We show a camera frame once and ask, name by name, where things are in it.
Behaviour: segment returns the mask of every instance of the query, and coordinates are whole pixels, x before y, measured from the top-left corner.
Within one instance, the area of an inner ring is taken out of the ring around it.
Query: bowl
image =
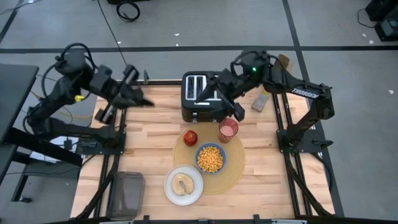
[[[198,155],[199,155],[199,152],[200,152],[204,147],[209,147],[209,146],[213,146],[213,147],[216,147],[217,149],[219,149],[219,150],[220,150],[220,154],[221,154],[221,156],[223,157],[223,166],[221,167],[221,169],[219,169],[217,172],[214,172],[214,173],[205,172],[205,171],[202,170],[202,169],[199,167],[199,165],[198,165]],[[203,172],[203,173],[206,173],[206,174],[217,174],[217,173],[219,173],[221,170],[223,170],[224,167],[225,167],[225,164],[226,164],[226,154],[225,154],[225,151],[224,151],[224,149],[223,149],[219,144],[217,144],[217,143],[213,143],[213,142],[205,143],[205,144],[199,146],[199,148],[197,149],[197,152],[195,153],[195,164],[197,165],[197,168],[198,168],[201,172]]]

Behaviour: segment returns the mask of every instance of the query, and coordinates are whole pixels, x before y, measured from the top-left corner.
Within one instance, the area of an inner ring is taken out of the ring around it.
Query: wooden table
[[[150,215],[151,220],[252,219],[254,214],[260,214],[260,218],[294,217],[284,158],[275,134],[277,121],[272,98],[261,113],[251,109],[259,88],[237,99],[246,110],[238,133],[246,150],[246,167],[238,184],[223,194],[202,195],[194,204],[180,207],[167,199],[163,187],[165,175],[173,167],[172,150],[176,140],[192,125],[182,119],[180,86],[144,86],[143,90],[155,107],[128,109],[126,149],[119,163],[119,171],[140,172],[146,179],[137,220],[142,220],[144,215]],[[308,111],[307,102],[295,95],[288,95],[288,99],[293,122],[297,122]],[[95,113],[105,106],[106,102],[98,98]],[[286,127],[285,114],[282,116]],[[93,120],[92,127],[100,126]],[[322,164],[310,154],[302,154],[301,158],[308,188],[324,208],[333,213]],[[102,161],[103,156],[98,155],[82,168],[71,217],[78,215],[97,191]],[[304,213],[302,194],[297,186],[296,189]],[[107,200],[105,192],[102,215]]]

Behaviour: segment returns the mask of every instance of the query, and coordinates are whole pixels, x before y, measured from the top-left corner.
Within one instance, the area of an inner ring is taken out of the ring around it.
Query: plastic cup
[[[236,133],[238,133],[238,123],[231,118],[225,118],[219,125],[220,129],[220,142],[228,143]]]

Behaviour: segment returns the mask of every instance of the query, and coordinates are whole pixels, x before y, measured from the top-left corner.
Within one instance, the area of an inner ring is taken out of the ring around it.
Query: round placemat
[[[183,135],[186,131],[192,130],[198,134],[198,142],[194,146],[187,146],[184,143]],[[219,144],[225,151],[225,168],[217,174],[205,174],[203,177],[203,194],[221,194],[231,189],[241,178],[245,165],[244,148],[237,136],[229,143],[221,143],[218,140],[218,123],[197,123],[184,131],[173,150],[174,165],[188,164],[195,165],[195,153],[199,146],[204,143],[214,142]]]

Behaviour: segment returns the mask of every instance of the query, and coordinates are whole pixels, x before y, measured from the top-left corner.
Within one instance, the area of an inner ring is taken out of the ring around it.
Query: white plate
[[[186,195],[177,195],[174,193],[172,188],[173,177],[178,174],[183,173],[190,176],[193,180],[193,192]],[[171,169],[164,179],[164,192],[167,198],[176,205],[190,205],[196,202],[201,193],[203,192],[203,178],[196,168],[190,165],[178,165]]]

